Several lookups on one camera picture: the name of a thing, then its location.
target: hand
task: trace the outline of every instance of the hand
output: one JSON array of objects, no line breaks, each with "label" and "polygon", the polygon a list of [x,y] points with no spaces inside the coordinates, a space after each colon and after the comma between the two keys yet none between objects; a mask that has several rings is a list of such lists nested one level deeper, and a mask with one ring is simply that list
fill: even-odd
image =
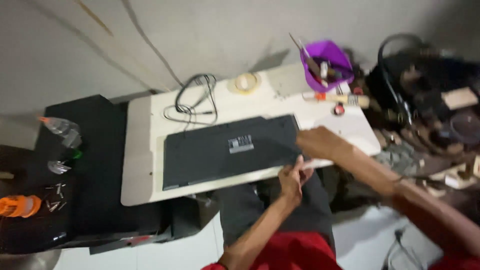
[{"label": "hand", "polygon": [[295,206],[301,202],[301,187],[307,182],[313,174],[313,168],[302,170],[305,166],[303,156],[299,155],[294,166],[285,165],[278,173],[282,193],[280,196],[291,200]]},{"label": "hand", "polygon": [[303,130],[297,134],[297,145],[314,159],[337,162],[342,156],[350,155],[352,145],[324,126]]}]

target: tile floor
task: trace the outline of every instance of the tile floor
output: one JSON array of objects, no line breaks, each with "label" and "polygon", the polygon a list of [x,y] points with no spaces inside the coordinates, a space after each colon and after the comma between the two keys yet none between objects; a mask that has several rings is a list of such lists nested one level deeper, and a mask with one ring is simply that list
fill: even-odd
[{"label": "tile floor", "polygon": [[[366,209],[356,218],[337,215],[334,236],[339,265],[345,270],[380,269],[394,241],[394,230],[407,226],[403,243],[411,246],[423,263],[442,254],[415,226],[389,208]],[[165,244],[150,244],[89,255],[88,248],[63,250],[54,270],[198,270],[217,261],[223,252],[220,217],[197,235]],[[403,269],[414,269],[408,264]]]}]

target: label sticker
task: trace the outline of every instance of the label sticker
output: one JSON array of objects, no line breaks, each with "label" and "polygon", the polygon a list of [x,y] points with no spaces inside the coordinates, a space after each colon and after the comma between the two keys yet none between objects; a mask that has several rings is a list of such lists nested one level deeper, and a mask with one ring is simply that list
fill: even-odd
[{"label": "label sticker", "polygon": [[253,150],[252,136],[245,135],[228,140],[230,154]]}]

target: red shirt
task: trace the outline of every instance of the red shirt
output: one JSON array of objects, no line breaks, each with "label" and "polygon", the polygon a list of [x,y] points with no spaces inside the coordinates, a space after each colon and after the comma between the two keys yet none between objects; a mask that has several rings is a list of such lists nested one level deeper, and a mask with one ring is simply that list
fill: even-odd
[{"label": "red shirt", "polygon": [[[341,270],[330,246],[318,233],[276,233],[270,238],[251,270]],[[211,264],[202,270],[224,270]],[[480,270],[480,259],[445,256],[431,270]]]}]

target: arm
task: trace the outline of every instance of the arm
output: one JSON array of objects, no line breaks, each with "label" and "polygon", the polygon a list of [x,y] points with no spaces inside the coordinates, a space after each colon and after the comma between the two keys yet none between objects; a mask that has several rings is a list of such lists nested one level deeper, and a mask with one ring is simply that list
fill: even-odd
[{"label": "arm", "polygon": [[313,169],[301,171],[303,166],[303,157],[299,156],[294,167],[285,166],[278,173],[282,186],[280,196],[242,237],[225,249],[219,264],[228,270],[246,270],[250,267],[270,237],[300,204],[301,186],[313,174]]},{"label": "arm", "polygon": [[480,228],[476,224],[416,185],[399,181],[398,174],[325,127],[301,131],[297,143],[311,157],[332,160],[390,198],[393,208],[405,214],[444,251],[463,251],[480,257]]}]

